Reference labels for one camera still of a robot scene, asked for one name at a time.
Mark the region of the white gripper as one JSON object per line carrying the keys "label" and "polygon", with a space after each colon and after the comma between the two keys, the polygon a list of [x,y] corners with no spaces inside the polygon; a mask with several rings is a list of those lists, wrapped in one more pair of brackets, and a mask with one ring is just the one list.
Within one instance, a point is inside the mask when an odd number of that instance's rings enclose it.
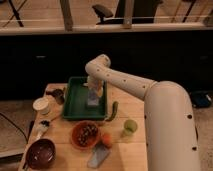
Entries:
{"label": "white gripper", "polygon": [[92,76],[87,77],[87,86],[89,89],[89,96],[91,98],[101,98],[103,95],[103,82]]}

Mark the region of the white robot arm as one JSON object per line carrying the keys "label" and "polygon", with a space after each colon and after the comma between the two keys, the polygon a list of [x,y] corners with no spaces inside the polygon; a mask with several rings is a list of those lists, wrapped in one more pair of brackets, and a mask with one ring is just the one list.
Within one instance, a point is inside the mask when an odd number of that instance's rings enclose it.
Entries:
{"label": "white robot arm", "polygon": [[201,171],[192,104],[172,81],[155,81],[110,68],[106,55],[85,65],[95,81],[108,82],[144,102],[148,171]]}

